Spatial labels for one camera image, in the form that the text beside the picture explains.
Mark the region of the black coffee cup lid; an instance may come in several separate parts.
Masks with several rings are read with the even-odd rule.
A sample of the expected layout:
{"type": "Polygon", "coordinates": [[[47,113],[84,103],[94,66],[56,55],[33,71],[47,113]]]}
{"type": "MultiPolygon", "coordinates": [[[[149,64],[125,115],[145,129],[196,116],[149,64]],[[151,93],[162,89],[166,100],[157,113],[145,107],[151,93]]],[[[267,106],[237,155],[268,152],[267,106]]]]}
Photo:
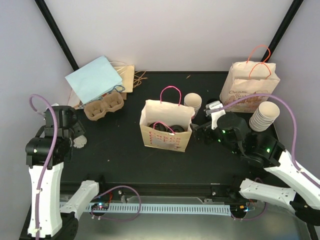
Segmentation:
{"type": "Polygon", "coordinates": [[[164,125],[161,122],[152,122],[149,125],[150,128],[157,130],[157,131],[161,131],[161,132],[166,132],[168,130],[168,128],[166,127],[166,125],[164,125]]]}

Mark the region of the cream paper bag pink sides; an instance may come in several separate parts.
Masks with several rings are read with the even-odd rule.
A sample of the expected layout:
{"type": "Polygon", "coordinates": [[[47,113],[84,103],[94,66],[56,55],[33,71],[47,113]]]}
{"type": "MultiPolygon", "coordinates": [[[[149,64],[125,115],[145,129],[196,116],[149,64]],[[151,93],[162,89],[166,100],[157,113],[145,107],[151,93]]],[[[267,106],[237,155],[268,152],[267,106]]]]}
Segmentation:
{"type": "Polygon", "coordinates": [[[142,140],[146,147],[184,153],[192,135],[190,124],[195,110],[193,107],[181,104],[182,94],[177,87],[169,85],[162,92],[169,88],[173,88],[179,93],[178,103],[165,102],[162,100],[162,96],[159,97],[159,100],[148,99],[145,101],[139,120],[142,140]],[[158,131],[149,127],[154,122],[166,125],[167,131],[158,131]],[[169,129],[173,125],[182,126],[185,131],[171,133],[169,129]]]}

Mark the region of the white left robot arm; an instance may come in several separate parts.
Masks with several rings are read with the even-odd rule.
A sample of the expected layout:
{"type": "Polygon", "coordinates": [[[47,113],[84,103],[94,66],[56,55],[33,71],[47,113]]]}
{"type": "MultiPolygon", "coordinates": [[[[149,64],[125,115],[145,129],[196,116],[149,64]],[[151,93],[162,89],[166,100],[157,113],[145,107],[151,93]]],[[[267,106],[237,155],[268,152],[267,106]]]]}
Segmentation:
{"type": "Polygon", "coordinates": [[[70,200],[60,206],[64,163],[71,160],[74,140],[84,133],[73,107],[53,106],[45,112],[45,125],[26,145],[32,202],[25,239],[73,240],[79,219],[91,200],[101,200],[107,195],[104,177],[89,175],[70,200]]]}

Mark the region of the small stack paper cups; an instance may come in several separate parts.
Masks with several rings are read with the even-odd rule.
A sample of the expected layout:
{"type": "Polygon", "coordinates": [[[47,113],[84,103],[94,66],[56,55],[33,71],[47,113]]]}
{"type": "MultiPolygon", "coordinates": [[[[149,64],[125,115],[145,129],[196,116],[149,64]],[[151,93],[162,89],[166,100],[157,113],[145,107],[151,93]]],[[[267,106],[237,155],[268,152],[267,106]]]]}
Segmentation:
{"type": "Polygon", "coordinates": [[[194,115],[192,116],[192,119],[194,119],[197,116],[198,111],[202,106],[201,96],[198,95],[197,93],[188,93],[184,97],[184,106],[194,108],[194,115]]]}

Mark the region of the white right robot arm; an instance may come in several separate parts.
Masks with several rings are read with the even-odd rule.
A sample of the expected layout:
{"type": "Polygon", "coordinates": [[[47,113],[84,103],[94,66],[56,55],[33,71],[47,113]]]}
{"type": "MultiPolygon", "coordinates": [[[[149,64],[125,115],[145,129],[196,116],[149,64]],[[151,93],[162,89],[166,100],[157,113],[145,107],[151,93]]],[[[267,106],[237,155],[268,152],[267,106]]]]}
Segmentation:
{"type": "Polygon", "coordinates": [[[257,178],[269,173],[287,187],[238,178],[227,189],[234,202],[254,199],[287,209],[307,224],[320,224],[320,180],[298,162],[276,138],[251,131],[246,120],[233,112],[215,112],[211,121],[190,124],[193,135],[204,142],[219,142],[246,162],[257,178]]]}

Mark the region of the black lid stack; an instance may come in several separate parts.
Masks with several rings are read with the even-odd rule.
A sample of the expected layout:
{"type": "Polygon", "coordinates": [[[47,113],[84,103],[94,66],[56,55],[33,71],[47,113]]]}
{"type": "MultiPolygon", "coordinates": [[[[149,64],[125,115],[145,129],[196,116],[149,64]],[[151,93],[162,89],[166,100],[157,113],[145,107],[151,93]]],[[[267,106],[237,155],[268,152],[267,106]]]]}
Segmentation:
{"type": "Polygon", "coordinates": [[[208,108],[209,105],[210,105],[211,103],[215,102],[215,101],[217,101],[216,98],[210,98],[209,100],[207,100],[205,107],[208,108]]]}

